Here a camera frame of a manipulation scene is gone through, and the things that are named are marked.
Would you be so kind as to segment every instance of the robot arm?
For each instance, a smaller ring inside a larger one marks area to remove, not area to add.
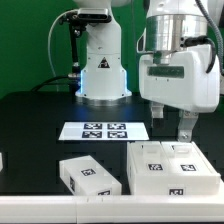
[[[87,32],[87,64],[81,71],[81,88],[76,97],[94,105],[117,104],[131,92],[121,66],[121,28],[111,7],[123,6],[130,0],[73,1],[79,7],[75,20],[86,23]]]
[[[208,1],[202,3],[208,11]],[[213,112],[219,103],[220,66],[206,35],[207,21],[195,0],[150,1],[138,42],[138,51],[146,53],[140,59],[140,93],[156,102],[152,112],[158,104],[181,110],[180,141],[191,140],[198,113]]]
[[[148,12],[148,9],[150,6],[150,0],[144,0],[143,6],[146,12]],[[221,18],[222,18],[222,13],[224,11],[223,7],[224,7],[224,0],[208,1],[209,15],[214,20],[217,26],[220,26],[222,24]]]

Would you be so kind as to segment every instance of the white cube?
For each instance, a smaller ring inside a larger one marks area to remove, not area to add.
[[[81,195],[121,195],[121,184],[91,156],[60,161],[60,177]]]
[[[134,195],[212,195],[221,176],[194,143],[128,143],[127,174]]]

